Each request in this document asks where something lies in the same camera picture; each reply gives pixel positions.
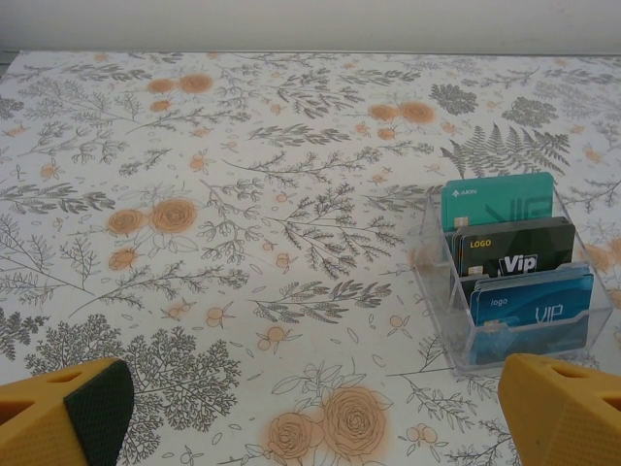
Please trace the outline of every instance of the tablecloth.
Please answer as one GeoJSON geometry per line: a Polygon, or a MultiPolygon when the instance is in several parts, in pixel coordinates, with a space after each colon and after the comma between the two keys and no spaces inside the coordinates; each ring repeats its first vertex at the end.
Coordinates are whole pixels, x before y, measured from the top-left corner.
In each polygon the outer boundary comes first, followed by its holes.
{"type": "MultiPolygon", "coordinates": [[[[424,200],[548,171],[621,306],[621,58],[25,52],[0,383],[129,364],[119,464],[516,465],[412,273],[424,200]]],[[[621,373],[621,316],[582,363],[621,373]]]]}

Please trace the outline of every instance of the teal card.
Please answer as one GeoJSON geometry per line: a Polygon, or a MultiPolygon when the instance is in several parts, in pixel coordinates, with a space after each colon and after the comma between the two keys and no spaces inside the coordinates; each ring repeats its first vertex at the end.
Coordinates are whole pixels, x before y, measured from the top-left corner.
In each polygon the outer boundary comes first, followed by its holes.
{"type": "Polygon", "coordinates": [[[442,228],[547,218],[553,192],[546,172],[448,182],[441,192],[442,228]]]}

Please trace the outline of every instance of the plastic card holder compartment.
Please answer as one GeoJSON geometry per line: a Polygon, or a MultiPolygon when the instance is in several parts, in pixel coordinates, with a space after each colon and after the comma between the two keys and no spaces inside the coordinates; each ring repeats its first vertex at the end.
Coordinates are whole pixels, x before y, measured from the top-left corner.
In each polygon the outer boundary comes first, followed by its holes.
{"type": "MultiPolygon", "coordinates": [[[[442,230],[440,212],[441,195],[432,193],[428,196],[420,228],[414,269],[436,330],[458,370],[467,372],[502,366],[505,358],[513,352],[579,358],[593,346],[614,308],[577,231],[572,263],[587,265],[593,274],[589,309],[572,319],[513,327],[503,323],[476,327],[446,241],[452,234],[442,230]],[[581,329],[578,330],[580,338],[576,339],[575,345],[570,345],[572,349],[557,351],[563,345],[559,347],[553,340],[569,341],[576,328],[581,329]]],[[[572,221],[556,190],[552,216],[564,216],[572,221]]]]}

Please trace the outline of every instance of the white wall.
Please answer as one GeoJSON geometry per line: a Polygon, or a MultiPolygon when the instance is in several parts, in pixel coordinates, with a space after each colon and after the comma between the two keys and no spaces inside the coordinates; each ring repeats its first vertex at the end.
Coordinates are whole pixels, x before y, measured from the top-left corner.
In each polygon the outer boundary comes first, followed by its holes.
{"type": "Polygon", "coordinates": [[[621,0],[0,0],[0,47],[621,52],[621,0]]]}

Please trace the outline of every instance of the card holder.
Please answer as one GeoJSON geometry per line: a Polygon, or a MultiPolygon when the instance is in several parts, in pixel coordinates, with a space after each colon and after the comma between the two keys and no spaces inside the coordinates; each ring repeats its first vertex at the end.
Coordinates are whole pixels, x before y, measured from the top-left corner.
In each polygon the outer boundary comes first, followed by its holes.
{"type": "MultiPolygon", "coordinates": [[[[552,216],[570,216],[554,190],[552,216]]],[[[602,332],[614,309],[604,284],[588,253],[575,233],[572,262],[564,269],[580,267],[593,275],[593,288],[588,309],[571,318],[559,320],[542,318],[531,324],[511,321],[486,322],[476,326],[470,302],[463,283],[468,277],[459,277],[452,256],[452,235],[441,227],[441,196],[430,194],[427,199],[413,265],[418,284],[422,288],[429,314],[442,337],[453,365],[462,372],[502,366],[510,354],[534,354],[580,357],[588,352],[602,332]]],[[[533,281],[544,283],[545,277],[533,281]]],[[[495,283],[494,289],[502,289],[495,283]]]]}

